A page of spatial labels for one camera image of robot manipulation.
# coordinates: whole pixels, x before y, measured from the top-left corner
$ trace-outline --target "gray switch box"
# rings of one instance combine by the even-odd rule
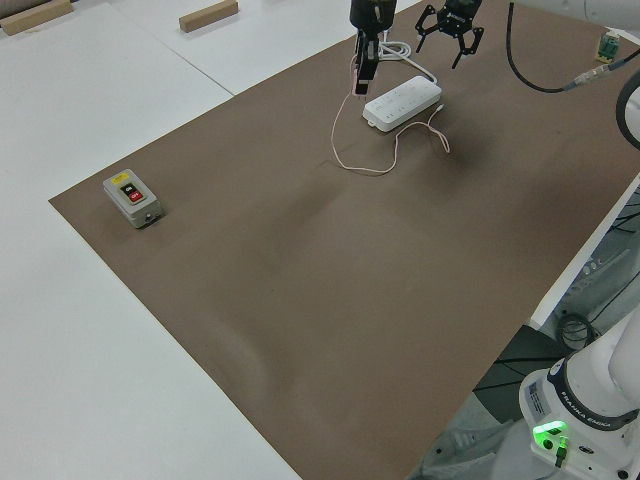
[[[155,222],[164,213],[158,198],[129,169],[108,178],[102,186],[118,210],[136,228]]]

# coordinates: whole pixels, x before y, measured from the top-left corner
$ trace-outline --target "yellow sticker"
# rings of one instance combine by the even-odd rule
[[[122,172],[116,175],[115,177],[113,177],[111,179],[111,183],[113,183],[114,185],[117,185],[119,183],[124,182],[127,178],[129,178],[129,174],[127,172]]]

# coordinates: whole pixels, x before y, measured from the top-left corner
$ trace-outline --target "power strip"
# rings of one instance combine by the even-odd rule
[[[370,126],[389,132],[436,103],[441,94],[439,86],[418,75],[368,102],[362,116]]]

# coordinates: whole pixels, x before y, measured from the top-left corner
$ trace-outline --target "wooden block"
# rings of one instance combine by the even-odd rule
[[[72,11],[70,0],[52,0],[24,12],[3,18],[0,20],[0,27],[7,35],[15,35]]]
[[[192,32],[198,28],[209,25],[223,18],[238,13],[237,0],[224,0],[210,7],[180,17],[180,29],[183,32]]]

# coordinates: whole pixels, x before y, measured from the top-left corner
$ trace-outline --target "brown table surface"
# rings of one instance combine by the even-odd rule
[[[415,39],[423,7],[394,38]],[[508,70],[505,21],[485,2],[479,52],[455,71],[444,35],[416,56],[440,78],[450,155],[416,128],[386,176],[336,167],[349,40],[51,200],[305,480],[408,474],[638,173],[614,120],[632,69],[534,92]],[[601,31],[517,8],[514,54],[564,84]],[[375,89],[415,74],[386,63]],[[347,103],[336,143],[379,168],[393,135],[362,107]],[[167,210],[142,231],[102,192],[124,168]]]

